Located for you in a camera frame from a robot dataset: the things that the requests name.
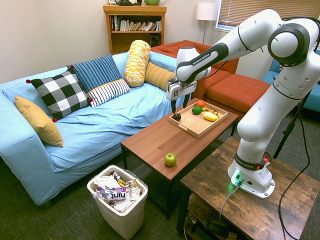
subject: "yellow fruit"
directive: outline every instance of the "yellow fruit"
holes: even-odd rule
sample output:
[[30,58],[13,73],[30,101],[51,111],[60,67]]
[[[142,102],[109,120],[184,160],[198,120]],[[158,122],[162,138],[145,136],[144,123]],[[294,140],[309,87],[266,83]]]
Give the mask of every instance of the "yellow fruit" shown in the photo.
[[205,112],[203,114],[203,117],[211,122],[214,122],[219,118],[217,115],[213,114],[212,112]]
[[213,113],[218,116],[218,112],[214,109],[209,109],[208,112]]

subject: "wooden bookshelf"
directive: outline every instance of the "wooden bookshelf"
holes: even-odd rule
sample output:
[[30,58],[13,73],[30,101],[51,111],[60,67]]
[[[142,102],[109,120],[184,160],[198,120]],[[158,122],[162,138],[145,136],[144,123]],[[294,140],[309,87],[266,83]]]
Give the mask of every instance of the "wooden bookshelf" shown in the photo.
[[[165,44],[165,14],[167,12],[166,6],[119,6],[116,4],[105,4],[103,6],[103,11],[105,13],[109,49],[111,54],[127,52],[134,40],[143,40],[149,43],[151,46],[152,36],[158,36],[159,45]],[[113,16],[120,16],[122,20],[129,20],[133,22],[161,21],[161,30],[116,31],[113,30]]]

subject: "teal chair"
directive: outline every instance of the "teal chair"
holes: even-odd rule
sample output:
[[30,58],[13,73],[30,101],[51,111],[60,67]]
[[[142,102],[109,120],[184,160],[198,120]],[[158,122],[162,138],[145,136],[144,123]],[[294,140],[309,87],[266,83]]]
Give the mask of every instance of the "teal chair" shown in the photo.
[[[317,50],[315,53],[320,55],[320,50]],[[264,76],[263,81],[272,84],[274,79],[279,75],[279,73],[280,63],[274,59],[271,63],[269,71]],[[320,84],[316,84],[314,86],[303,108],[320,113]]]

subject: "table leg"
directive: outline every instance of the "table leg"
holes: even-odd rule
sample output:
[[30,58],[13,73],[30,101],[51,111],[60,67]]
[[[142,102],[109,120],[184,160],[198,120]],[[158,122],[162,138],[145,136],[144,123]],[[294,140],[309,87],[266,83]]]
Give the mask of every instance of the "table leg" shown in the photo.
[[170,181],[170,186],[168,189],[168,195],[167,195],[167,199],[166,199],[166,220],[168,221],[170,219],[171,216],[171,192],[172,192],[172,185],[173,182]]
[[122,144],[120,144],[120,146],[121,146],[121,152],[122,152],[123,168],[124,168],[124,169],[128,169],[127,156],[126,156],[126,148],[125,148],[125,146],[123,146]]
[[176,224],[176,229],[178,230],[179,234],[183,234],[184,232],[184,225],[185,225],[185,219],[186,219],[187,210],[188,210],[189,197],[190,197],[190,190],[183,186],[182,192],[181,192],[178,221]]

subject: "rustic wooden side table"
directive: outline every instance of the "rustic wooden side table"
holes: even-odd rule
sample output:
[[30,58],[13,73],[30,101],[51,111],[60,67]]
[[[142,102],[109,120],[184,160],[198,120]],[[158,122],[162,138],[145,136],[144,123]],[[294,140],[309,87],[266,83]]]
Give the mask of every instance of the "rustic wooden side table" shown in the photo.
[[[199,215],[197,220],[202,223],[206,218],[203,215],[209,212],[199,207],[203,204],[219,215],[223,201],[236,188],[231,185],[227,170],[238,146],[239,140],[233,136],[230,137],[181,179],[183,191],[176,227],[179,233],[183,232],[188,210],[196,218]],[[299,171],[276,159],[273,159],[268,168],[275,181],[275,190],[272,195],[260,199],[238,189],[225,202],[222,218],[251,240],[290,240],[292,238],[289,235],[285,234],[284,237],[278,206],[281,195]],[[302,234],[319,189],[320,182],[301,174],[282,200],[281,213],[284,225],[296,239],[299,239]]]

